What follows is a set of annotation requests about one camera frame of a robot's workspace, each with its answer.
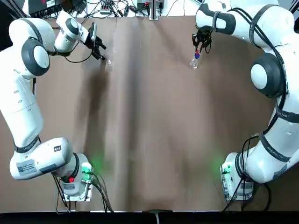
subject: bottle cap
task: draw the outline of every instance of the bottle cap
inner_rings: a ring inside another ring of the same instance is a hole
[[[195,57],[196,59],[198,59],[198,58],[199,58],[199,52],[198,52],[198,50],[195,52],[195,55],[194,55],[194,57]]]

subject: plastic bottle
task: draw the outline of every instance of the plastic bottle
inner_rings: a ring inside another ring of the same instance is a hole
[[[199,52],[198,50],[195,52],[194,54],[194,58],[192,59],[192,61],[190,62],[190,68],[192,70],[196,70],[198,67],[198,59],[199,59]]]

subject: white robotic arm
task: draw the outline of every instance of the white robotic arm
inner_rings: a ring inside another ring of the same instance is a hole
[[[43,117],[28,80],[45,74],[50,67],[49,55],[69,55],[76,42],[92,49],[92,55],[104,60],[96,36],[96,25],[87,30],[62,11],[57,19],[61,27],[55,40],[50,24],[42,19],[23,18],[13,21],[9,35],[13,46],[0,52],[3,82],[0,82],[0,110],[14,138],[14,155],[10,172],[16,180],[27,180],[49,172],[61,177],[64,192],[79,196],[85,190],[82,168],[88,163],[83,154],[72,151],[65,138],[40,142]]]
[[[254,135],[260,139],[258,144],[248,153],[229,154],[221,166],[226,199],[249,199],[253,181],[269,182],[299,161],[299,69],[296,66],[299,36],[293,29],[294,17],[275,0],[207,0],[197,11],[196,24],[200,35],[207,31],[220,32],[265,51],[252,66],[251,80],[261,93],[277,99],[276,108],[268,128]],[[258,35],[257,26],[272,46]],[[241,179],[246,180],[245,184],[241,184]]]

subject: label sticker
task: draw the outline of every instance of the label sticker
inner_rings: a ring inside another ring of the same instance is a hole
[[[74,183],[63,183],[64,190],[74,190],[75,184]]]
[[[252,182],[251,183],[246,183],[245,184],[245,189],[251,189],[252,188]]]
[[[54,152],[58,152],[58,151],[60,151],[61,150],[61,146],[55,146],[54,147]]]
[[[53,6],[53,5],[55,5],[55,0],[47,1],[47,7],[48,8]]]
[[[27,160],[24,162],[17,162],[17,168],[21,176],[36,172],[34,160]]]

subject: green indicator light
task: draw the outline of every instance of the green indicator light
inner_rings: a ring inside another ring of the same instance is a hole
[[[88,162],[82,163],[82,180],[91,183],[93,179],[93,167]]]

